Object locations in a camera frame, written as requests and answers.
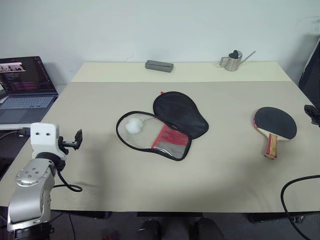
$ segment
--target laptop screen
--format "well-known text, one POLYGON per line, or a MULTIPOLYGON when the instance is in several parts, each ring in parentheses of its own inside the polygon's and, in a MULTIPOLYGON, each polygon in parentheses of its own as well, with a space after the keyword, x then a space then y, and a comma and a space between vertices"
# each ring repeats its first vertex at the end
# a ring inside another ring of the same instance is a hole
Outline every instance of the laptop screen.
POLYGON ((0 59, 0 83, 8 95, 57 93, 39 56, 0 59))

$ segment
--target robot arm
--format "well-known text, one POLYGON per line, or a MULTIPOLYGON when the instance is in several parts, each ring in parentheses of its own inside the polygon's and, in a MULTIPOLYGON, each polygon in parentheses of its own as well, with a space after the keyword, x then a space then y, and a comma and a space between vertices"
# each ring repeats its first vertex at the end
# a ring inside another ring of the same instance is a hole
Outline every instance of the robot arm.
POLYGON ((63 141, 59 126, 47 123, 33 123, 30 128, 33 148, 32 160, 16 175, 14 194, 8 208, 8 231, 32 228, 48 223, 51 212, 50 192, 55 185, 56 172, 63 170, 65 147, 78 149, 82 142, 79 130, 72 142, 63 141))

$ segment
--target white ball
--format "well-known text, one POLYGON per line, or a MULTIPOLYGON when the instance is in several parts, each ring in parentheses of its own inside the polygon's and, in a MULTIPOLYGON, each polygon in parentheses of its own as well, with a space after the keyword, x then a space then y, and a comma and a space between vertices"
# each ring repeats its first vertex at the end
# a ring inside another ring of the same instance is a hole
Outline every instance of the white ball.
POLYGON ((129 134, 138 134, 141 132, 143 127, 143 121, 139 118, 130 118, 128 123, 125 125, 125 129, 129 134))

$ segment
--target laptop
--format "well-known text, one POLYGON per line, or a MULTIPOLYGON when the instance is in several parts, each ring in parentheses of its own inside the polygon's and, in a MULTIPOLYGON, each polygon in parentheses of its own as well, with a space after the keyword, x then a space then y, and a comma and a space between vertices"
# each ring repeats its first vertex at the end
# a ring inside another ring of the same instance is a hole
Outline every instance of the laptop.
POLYGON ((58 97, 39 56, 0 59, 0 84, 8 95, 0 124, 40 122, 58 97))

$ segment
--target black rubber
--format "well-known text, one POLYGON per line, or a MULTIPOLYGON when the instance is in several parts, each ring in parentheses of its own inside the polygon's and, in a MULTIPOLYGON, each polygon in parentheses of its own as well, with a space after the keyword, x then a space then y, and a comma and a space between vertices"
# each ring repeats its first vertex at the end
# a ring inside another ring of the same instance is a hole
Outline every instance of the black rubber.
POLYGON ((275 107, 260 108, 254 115, 254 123, 258 128, 286 139, 293 139, 297 134, 295 120, 275 107))
POLYGON ((194 101, 181 92, 169 91, 159 95, 153 102, 153 111, 160 119, 190 134, 192 139, 209 129, 194 101))

